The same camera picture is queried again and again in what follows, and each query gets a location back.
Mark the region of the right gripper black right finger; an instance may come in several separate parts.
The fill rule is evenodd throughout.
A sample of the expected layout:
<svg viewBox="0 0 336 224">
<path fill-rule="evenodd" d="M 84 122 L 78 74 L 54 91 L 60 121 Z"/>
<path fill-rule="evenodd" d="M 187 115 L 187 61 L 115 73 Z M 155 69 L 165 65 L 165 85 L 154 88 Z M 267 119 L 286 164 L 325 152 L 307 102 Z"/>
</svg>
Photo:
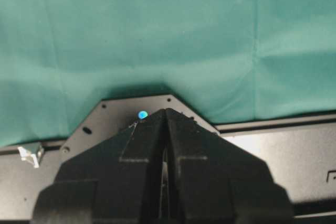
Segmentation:
<svg viewBox="0 0 336 224">
<path fill-rule="evenodd" d="M 170 211 L 180 223 L 292 223 L 262 159 L 167 109 Z"/>
</svg>

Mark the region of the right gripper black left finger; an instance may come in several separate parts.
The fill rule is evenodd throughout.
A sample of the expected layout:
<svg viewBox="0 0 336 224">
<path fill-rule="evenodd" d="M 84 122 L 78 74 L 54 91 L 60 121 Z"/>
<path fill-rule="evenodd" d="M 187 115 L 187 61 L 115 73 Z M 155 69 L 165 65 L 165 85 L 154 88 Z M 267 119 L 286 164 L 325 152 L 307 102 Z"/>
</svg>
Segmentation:
<svg viewBox="0 0 336 224">
<path fill-rule="evenodd" d="M 65 161 L 32 223 L 153 223 L 160 216 L 166 114 L 159 110 Z"/>
</svg>

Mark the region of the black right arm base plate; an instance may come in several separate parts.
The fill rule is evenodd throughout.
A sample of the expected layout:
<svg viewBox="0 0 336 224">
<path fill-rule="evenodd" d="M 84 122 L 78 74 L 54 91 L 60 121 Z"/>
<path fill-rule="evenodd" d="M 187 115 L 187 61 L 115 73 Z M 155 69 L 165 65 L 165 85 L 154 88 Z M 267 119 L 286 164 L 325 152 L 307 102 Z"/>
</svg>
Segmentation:
<svg viewBox="0 0 336 224">
<path fill-rule="evenodd" d="M 1 148 L 1 219 L 28 222 L 38 193 L 56 176 L 61 162 L 116 135 L 135 120 L 172 108 L 203 128 L 263 159 L 284 187 L 299 218 L 335 214 L 335 114 L 245 123 L 211 124 L 175 96 L 103 100 L 69 138 L 41 142 L 39 168 L 20 158 L 16 144 Z"/>
</svg>

